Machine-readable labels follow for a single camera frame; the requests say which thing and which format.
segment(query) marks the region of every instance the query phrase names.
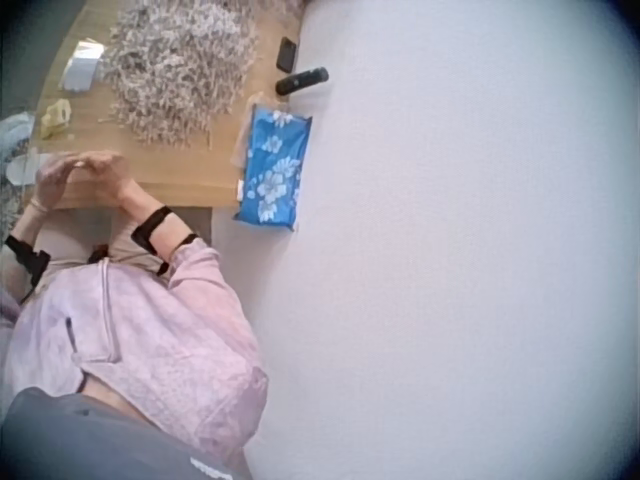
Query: blue pouch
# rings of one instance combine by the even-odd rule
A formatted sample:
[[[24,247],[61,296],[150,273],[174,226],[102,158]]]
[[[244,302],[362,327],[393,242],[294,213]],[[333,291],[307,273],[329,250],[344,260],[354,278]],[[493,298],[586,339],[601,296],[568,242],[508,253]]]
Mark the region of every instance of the blue pouch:
[[[293,230],[311,118],[256,106],[236,220]]]

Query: white wall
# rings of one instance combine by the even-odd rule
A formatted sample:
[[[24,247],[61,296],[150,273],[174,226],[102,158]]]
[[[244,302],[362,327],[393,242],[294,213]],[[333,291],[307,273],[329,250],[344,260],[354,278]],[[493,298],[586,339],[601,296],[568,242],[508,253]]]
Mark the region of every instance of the white wall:
[[[595,2],[311,3],[299,229],[214,227],[271,375],[256,479],[601,479],[629,452],[621,32]]]

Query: black phone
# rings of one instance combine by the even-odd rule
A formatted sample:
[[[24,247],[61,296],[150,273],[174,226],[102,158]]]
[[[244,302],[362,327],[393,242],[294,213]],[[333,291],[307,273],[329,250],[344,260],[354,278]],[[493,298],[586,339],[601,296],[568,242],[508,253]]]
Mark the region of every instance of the black phone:
[[[276,61],[276,67],[285,73],[293,72],[293,66],[296,63],[296,52],[298,45],[289,40],[287,37],[282,37],[280,41],[280,51],[278,52],[278,60]]]

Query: table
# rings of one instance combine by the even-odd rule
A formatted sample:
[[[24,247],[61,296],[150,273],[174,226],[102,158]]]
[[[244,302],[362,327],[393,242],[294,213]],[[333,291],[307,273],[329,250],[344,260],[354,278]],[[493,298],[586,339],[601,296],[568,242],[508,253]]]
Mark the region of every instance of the table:
[[[196,134],[191,147],[144,145],[135,139],[129,127],[114,122],[99,122],[108,117],[114,95],[106,84],[94,81],[89,92],[70,93],[59,90],[64,67],[79,40],[91,38],[107,44],[109,29],[117,19],[122,0],[87,0],[65,37],[46,77],[36,113],[31,145],[40,152],[117,150],[130,159],[133,177],[145,190],[171,206],[235,206],[237,183],[242,170],[230,159],[241,129],[247,100],[264,92],[271,101],[278,99],[274,84],[286,76],[277,70],[276,57],[283,36],[297,42],[300,21],[282,22],[277,15],[262,14],[257,20],[259,41],[257,59],[252,65],[244,90],[230,114],[212,119],[209,135]],[[46,140],[40,139],[39,121],[47,106],[60,98],[70,101],[70,126]],[[86,172],[75,171],[59,208],[109,205]]]

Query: pink jacket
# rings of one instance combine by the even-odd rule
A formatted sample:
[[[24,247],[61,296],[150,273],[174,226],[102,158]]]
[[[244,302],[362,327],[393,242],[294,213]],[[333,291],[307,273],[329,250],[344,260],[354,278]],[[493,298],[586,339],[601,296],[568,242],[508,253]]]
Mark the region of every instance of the pink jacket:
[[[29,386],[75,393],[85,371],[165,432],[223,462],[235,454],[266,402],[256,340],[215,250],[183,246],[170,272],[168,286],[108,260],[57,274],[6,342],[2,411]]]

